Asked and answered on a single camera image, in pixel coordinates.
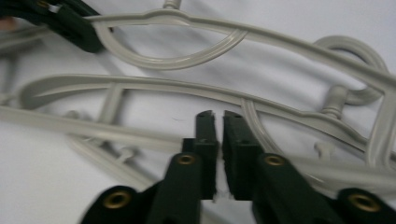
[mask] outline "black clip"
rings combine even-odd
[[[91,23],[83,17],[99,15],[81,0],[0,0],[0,17],[18,17],[48,27],[90,53],[103,48]]]

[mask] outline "gray plastic rod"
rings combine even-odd
[[[254,136],[259,140],[260,145],[266,152],[284,154],[282,149],[271,138],[270,134],[264,129],[257,115],[257,109],[251,100],[242,99],[241,107],[245,120]]]
[[[74,133],[130,146],[176,153],[180,151],[181,136],[128,129],[84,120],[45,115],[34,111],[0,106],[0,120],[43,128],[60,133]]]
[[[102,148],[90,144],[83,137],[68,134],[67,144],[121,183],[134,186],[137,190],[144,190],[156,181],[135,169],[131,169],[129,165],[123,162],[117,162],[117,158],[114,158]]]

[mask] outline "clamp jaw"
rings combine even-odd
[[[83,17],[99,15],[81,0],[0,0],[0,17],[25,19],[48,27],[79,48],[96,53],[103,48],[91,23]]]
[[[143,192],[108,189],[81,224],[200,223],[200,201],[216,193],[218,149],[214,116],[203,112],[196,117],[196,137],[184,139],[163,181]],[[335,200],[315,192],[286,158],[263,152],[234,112],[224,115],[222,151],[230,192],[237,201],[252,201],[258,224],[396,223],[396,212],[368,191],[343,189]]]

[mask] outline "white background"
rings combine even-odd
[[[102,14],[138,13],[162,7],[163,1],[90,0]],[[326,35],[348,35],[375,49],[396,74],[396,3],[393,0],[245,0],[187,1],[181,9],[193,15],[238,21],[295,36],[308,42]],[[176,57],[194,53],[220,41],[224,35],[179,27],[123,27],[120,37],[134,50],[149,56]],[[0,72],[12,74],[7,88],[15,93],[39,77],[81,73],[160,77],[198,82],[247,92],[301,110],[319,111],[331,85],[363,88],[356,80],[294,53],[244,41],[236,48],[193,68],[179,71],[150,71],[136,68],[108,52],[85,53],[57,35],[51,35],[27,49],[0,59]],[[73,96],[45,108],[46,113],[63,115],[77,110],[84,119],[96,119],[104,92]],[[217,115],[218,139],[222,137],[224,110],[240,112],[236,106],[198,97],[160,92],[134,91],[127,94],[119,124],[152,131],[193,137],[194,116],[204,110]],[[347,106],[345,120],[368,136],[379,103]],[[316,157],[314,143],[321,134],[272,117],[262,117],[276,142],[290,153]],[[62,133],[24,127],[0,121],[0,223],[78,223],[85,209],[104,189],[121,184],[72,151]],[[335,160],[353,160],[346,154]],[[142,152],[139,164],[160,177],[171,155]],[[221,195],[227,195],[219,183]],[[225,223],[254,223],[249,203],[221,197],[211,209]]]

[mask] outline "metal grommet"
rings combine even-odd
[[[377,212],[381,209],[378,203],[364,194],[352,194],[348,199],[353,205],[366,212]]]
[[[193,156],[190,156],[190,155],[183,155],[183,156],[179,156],[177,158],[177,162],[182,164],[182,165],[190,165],[190,164],[193,164],[195,162],[195,158]]]
[[[278,157],[278,156],[269,156],[269,157],[265,157],[265,162],[267,162],[270,165],[283,165],[285,164],[285,160],[283,160],[282,158]]]
[[[109,209],[118,209],[127,205],[131,201],[131,194],[127,191],[117,191],[108,195],[104,201],[103,206]]]

